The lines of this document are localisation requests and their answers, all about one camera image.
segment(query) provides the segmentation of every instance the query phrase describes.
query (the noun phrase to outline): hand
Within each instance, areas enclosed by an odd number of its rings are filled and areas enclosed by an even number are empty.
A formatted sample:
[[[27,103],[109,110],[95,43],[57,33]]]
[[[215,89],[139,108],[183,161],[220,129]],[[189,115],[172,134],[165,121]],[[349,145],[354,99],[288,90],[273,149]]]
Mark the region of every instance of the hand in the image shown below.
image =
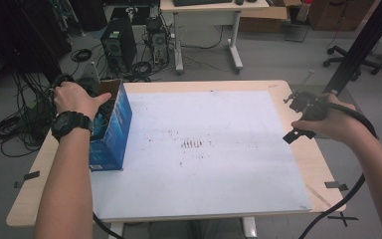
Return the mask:
[[[333,94],[321,95],[320,98],[327,98],[331,103],[342,105],[355,111],[354,105],[341,102]],[[337,110],[328,110],[327,117],[321,121],[298,120],[294,121],[291,125],[298,129],[326,134],[332,139],[346,144],[351,144],[361,133],[367,130],[357,119]]]
[[[95,118],[98,107],[110,99],[110,93],[91,98],[87,92],[76,83],[62,82],[55,88],[55,104],[58,114],[66,111],[83,113],[90,120]]]

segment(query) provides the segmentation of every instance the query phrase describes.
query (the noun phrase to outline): black wristwatch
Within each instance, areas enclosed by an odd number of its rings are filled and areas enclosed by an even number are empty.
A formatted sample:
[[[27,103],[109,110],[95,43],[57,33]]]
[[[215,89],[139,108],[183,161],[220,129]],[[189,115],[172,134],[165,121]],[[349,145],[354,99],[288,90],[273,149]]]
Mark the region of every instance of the black wristwatch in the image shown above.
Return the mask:
[[[93,132],[93,122],[89,117],[77,112],[60,113],[52,122],[52,135],[58,141],[70,133],[73,128],[80,127]]]

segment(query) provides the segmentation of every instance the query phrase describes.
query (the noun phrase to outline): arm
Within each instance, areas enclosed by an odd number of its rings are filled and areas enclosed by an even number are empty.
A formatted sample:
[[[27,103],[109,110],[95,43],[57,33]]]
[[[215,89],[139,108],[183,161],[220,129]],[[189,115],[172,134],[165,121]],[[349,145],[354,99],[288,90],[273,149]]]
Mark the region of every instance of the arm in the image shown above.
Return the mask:
[[[340,102],[336,96],[328,100],[354,110],[354,106]],[[355,153],[364,171],[382,224],[382,145],[358,120],[335,110],[329,110],[322,121],[295,121],[293,127],[324,133],[345,143]]]
[[[110,97],[90,98],[79,85],[68,82],[55,93],[58,113],[79,112],[91,120]],[[89,145],[87,129],[74,128],[61,138],[40,202],[35,238],[92,238]]]

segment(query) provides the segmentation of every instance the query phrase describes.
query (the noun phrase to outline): floor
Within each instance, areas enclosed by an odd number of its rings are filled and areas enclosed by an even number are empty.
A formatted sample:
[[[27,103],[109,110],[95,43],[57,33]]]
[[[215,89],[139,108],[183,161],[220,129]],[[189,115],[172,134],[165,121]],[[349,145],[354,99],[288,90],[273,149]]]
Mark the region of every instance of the floor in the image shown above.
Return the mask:
[[[199,27],[181,28],[183,44],[211,46],[219,40],[220,28]],[[136,41],[140,41],[143,28],[134,27]],[[314,75],[308,85],[325,85],[337,69],[337,64],[328,68],[322,66],[327,59],[326,48],[338,45],[349,49],[356,37],[355,33],[319,33],[309,31],[302,43],[285,41],[287,27],[278,33],[240,33],[237,47],[244,64],[239,75],[233,69],[232,58],[227,49],[227,36],[230,27],[224,27],[223,38],[219,46],[210,50],[183,49],[185,74],[179,76],[172,66],[151,77],[153,81],[232,81],[232,80],[285,80],[290,85],[298,85],[313,70]],[[72,35],[73,50],[88,48],[99,44],[98,33],[87,33],[84,37]],[[138,46],[138,54],[143,48]],[[370,58],[382,64],[382,48],[377,49]],[[77,66],[67,54],[60,62],[63,72],[72,73]],[[83,71],[86,63],[80,64],[75,77]],[[347,92],[372,121],[382,142],[382,71],[372,76],[362,67],[362,75],[356,82],[350,82]],[[9,69],[0,73],[0,121],[13,113],[16,108],[16,86]],[[335,180],[353,186],[361,174],[359,164],[351,151],[341,143],[327,138],[316,139]],[[4,150],[9,153],[21,153],[24,146],[18,140],[8,142]],[[22,181],[36,156],[36,152],[22,157],[7,157],[0,148],[0,238],[33,238],[33,228],[12,228],[6,225],[6,217],[19,192],[14,182]],[[282,239],[297,238],[316,215],[290,215],[257,217],[259,238]],[[332,216],[341,217],[339,213]],[[374,209],[368,187],[364,185],[357,195],[347,204],[343,212],[345,220],[323,219],[306,238],[371,238],[381,239],[382,229]],[[128,225],[125,238],[148,238],[147,223]],[[107,238],[98,228],[95,238]]]

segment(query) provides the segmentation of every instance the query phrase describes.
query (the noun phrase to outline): wooden table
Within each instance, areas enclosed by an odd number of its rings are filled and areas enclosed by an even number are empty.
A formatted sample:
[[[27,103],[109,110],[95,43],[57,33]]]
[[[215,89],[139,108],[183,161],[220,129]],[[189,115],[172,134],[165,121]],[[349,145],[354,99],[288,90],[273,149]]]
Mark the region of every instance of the wooden table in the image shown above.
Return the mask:
[[[178,74],[184,73],[182,64],[182,50],[178,28],[182,24],[193,24],[195,26],[206,25],[233,25],[232,38],[228,39],[229,49],[234,59],[237,73],[244,68],[236,47],[238,27],[240,24],[241,11],[268,8],[265,0],[251,3],[244,1],[243,5],[237,5],[235,0],[230,3],[205,4],[175,7],[172,0],[161,0],[160,10],[163,13],[173,13],[173,26],[175,34],[175,66]]]
[[[266,91],[269,92],[277,109],[284,131],[291,130],[290,123],[300,116],[284,104],[290,88],[284,81],[230,81],[230,82],[172,82],[125,84],[131,93],[189,93],[207,91]],[[8,215],[10,226],[33,226],[40,198],[55,156],[58,144],[48,135],[30,172],[40,171],[40,176],[27,180]],[[322,212],[342,199],[336,188],[326,188],[324,182],[334,181],[315,140],[300,137],[290,146],[301,174],[311,204],[309,212]]]

